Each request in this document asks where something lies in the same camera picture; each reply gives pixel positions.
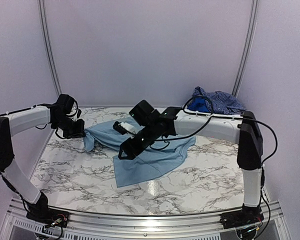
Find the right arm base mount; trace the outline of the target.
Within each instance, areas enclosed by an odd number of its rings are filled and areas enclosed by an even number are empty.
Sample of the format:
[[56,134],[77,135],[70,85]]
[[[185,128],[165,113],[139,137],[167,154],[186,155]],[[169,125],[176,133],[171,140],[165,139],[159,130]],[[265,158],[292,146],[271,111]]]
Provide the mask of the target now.
[[240,210],[222,213],[219,222],[223,225],[224,229],[230,229],[259,223],[263,220],[264,215],[260,205],[257,207],[247,207],[243,204]]

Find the blue patterned button shirt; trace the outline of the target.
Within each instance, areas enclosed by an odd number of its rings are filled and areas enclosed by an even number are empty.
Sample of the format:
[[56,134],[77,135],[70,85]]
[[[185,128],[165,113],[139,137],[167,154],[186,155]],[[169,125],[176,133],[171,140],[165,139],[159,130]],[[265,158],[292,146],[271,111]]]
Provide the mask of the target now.
[[247,110],[236,97],[223,91],[206,92],[202,87],[197,86],[192,96],[194,99],[205,99],[210,113],[240,115]]

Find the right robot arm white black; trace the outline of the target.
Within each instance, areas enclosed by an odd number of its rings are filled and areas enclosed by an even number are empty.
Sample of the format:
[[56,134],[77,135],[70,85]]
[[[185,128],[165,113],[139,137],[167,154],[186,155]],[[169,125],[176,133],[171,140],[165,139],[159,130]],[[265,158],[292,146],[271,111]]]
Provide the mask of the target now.
[[186,113],[180,107],[167,107],[159,112],[151,106],[135,106],[130,116],[142,128],[136,129],[125,121],[116,121],[113,129],[129,138],[119,147],[119,159],[133,160],[146,148],[161,141],[181,136],[204,136],[225,140],[238,145],[237,164],[243,173],[243,206],[237,219],[248,224],[257,216],[261,202],[263,137],[255,116],[214,113]]

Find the corner aluminium post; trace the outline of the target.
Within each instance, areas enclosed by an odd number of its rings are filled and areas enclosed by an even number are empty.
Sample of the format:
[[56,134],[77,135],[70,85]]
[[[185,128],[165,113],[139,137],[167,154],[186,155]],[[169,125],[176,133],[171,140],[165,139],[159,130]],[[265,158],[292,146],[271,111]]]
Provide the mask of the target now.
[[43,43],[46,52],[48,67],[50,70],[54,90],[56,94],[59,96],[62,93],[62,88],[61,88],[61,84],[57,72],[52,45],[51,45],[46,4],[44,0],[38,0],[37,4],[38,4],[39,20],[41,24],[41,31],[43,36]]
[[234,86],[232,89],[232,95],[235,97],[237,97],[239,94],[240,87],[243,82],[248,58],[249,58],[249,55],[250,55],[250,52],[252,49],[253,40],[255,37],[256,26],[257,26],[259,5],[260,5],[259,0],[251,1],[250,15],[249,15],[247,33],[246,33],[244,46],[243,46],[243,52],[241,55],[238,71],[237,71]]

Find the left corner aluminium post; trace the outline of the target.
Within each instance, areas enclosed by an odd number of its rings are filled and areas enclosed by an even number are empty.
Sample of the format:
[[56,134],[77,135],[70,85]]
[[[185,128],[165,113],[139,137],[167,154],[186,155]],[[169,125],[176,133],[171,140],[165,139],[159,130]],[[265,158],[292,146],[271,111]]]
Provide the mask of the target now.
[[38,4],[39,20],[41,24],[41,31],[43,36],[43,43],[46,52],[48,67],[50,70],[54,90],[56,94],[59,96],[62,93],[62,88],[61,88],[61,84],[57,72],[52,45],[51,45],[46,4],[44,0],[38,0],[37,4]]

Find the right corner aluminium post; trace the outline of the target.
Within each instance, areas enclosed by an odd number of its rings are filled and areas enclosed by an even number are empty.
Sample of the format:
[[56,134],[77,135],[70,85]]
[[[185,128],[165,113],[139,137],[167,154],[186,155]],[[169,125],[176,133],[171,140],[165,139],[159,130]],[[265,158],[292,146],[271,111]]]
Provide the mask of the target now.
[[235,97],[237,97],[239,94],[240,87],[243,82],[248,58],[249,58],[249,55],[250,55],[250,52],[252,49],[253,40],[255,37],[256,26],[257,26],[259,5],[260,5],[259,0],[251,1],[250,15],[249,15],[247,33],[246,33],[244,46],[243,46],[243,52],[241,55],[238,71],[237,71],[234,86],[232,89],[232,95]]

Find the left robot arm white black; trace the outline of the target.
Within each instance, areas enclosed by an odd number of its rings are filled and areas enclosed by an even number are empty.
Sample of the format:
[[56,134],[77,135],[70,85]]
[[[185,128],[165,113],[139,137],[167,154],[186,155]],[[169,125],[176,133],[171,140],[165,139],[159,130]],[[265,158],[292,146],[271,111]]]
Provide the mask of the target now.
[[72,107],[68,104],[40,104],[0,115],[0,174],[29,204],[36,205],[34,215],[43,223],[53,219],[53,211],[45,204],[44,194],[34,186],[15,160],[12,137],[39,126],[51,125],[62,130],[63,139],[85,136],[83,119],[73,119]]

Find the light blue t-shirt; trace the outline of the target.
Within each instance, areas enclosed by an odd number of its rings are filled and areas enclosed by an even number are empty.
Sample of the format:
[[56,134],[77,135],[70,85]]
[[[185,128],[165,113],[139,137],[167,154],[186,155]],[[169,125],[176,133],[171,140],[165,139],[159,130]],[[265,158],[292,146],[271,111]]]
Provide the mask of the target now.
[[[120,145],[128,140],[113,129],[113,120],[98,123],[84,130],[84,148],[90,152],[96,143],[119,152]],[[188,149],[196,143],[196,137],[174,140],[169,145],[156,142],[154,149],[147,148],[133,160],[113,157],[114,175],[118,188],[157,179],[182,165],[188,157]]]

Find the royal blue garment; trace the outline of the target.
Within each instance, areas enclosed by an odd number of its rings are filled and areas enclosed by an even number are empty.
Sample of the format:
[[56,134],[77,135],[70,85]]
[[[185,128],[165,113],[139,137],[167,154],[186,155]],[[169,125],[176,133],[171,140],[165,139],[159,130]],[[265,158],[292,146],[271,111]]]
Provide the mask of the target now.
[[206,100],[201,97],[194,98],[191,103],[188,104],[187,108],[190,111],[198,111],[202,113],[209,113],[210,110],[208,109],[208,105],[206,103]]

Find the aluminium front frame rail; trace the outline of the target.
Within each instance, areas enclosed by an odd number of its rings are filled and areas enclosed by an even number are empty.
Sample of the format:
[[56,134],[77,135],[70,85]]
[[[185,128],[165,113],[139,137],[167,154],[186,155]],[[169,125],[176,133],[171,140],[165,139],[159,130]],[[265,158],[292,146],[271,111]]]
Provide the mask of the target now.
[[236,209],[184,215],[115,215],[67,210],[67,226],[46,228],[28,219],[21,200],[11,200],[0,240],[289,240],[279,202],[262,203],[264,220],[229,227]]

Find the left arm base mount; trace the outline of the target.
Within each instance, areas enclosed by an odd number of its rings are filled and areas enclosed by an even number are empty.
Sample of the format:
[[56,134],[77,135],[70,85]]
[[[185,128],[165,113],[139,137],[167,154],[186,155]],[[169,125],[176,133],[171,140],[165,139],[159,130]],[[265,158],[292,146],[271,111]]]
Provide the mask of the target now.
[[40,222],[49,227],[59,226],[66,228],[68,225],[69,212],[53,209],[48,206],[48,200],[39,199],[37,203],[25,202],[26,217],[30,220]]

